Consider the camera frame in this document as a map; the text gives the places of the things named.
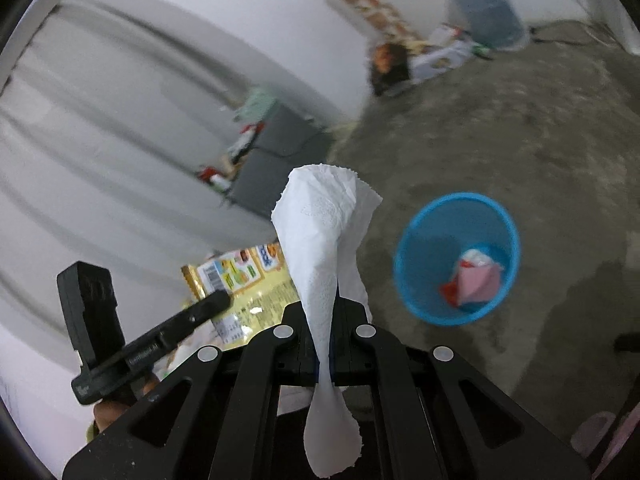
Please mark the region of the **person's left hand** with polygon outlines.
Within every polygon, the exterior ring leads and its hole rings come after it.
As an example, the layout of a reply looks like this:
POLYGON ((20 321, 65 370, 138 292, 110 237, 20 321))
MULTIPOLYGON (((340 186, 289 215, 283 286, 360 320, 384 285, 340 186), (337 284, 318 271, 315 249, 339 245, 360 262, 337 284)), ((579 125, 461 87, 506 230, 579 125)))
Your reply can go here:
MULTIPOLYGON (((160 380, 154 374, 151 374, 145 379, 143 386, 136 392, 137 399, 146 396, 159 383, 160 380)), ((128 408, 130 408, 130 404, 112 400, 102 400, 97 403, 93 407, 93 433, 99 434, 104 431, 108 426, 111 426, 115 420, 119 419, 128 408)))

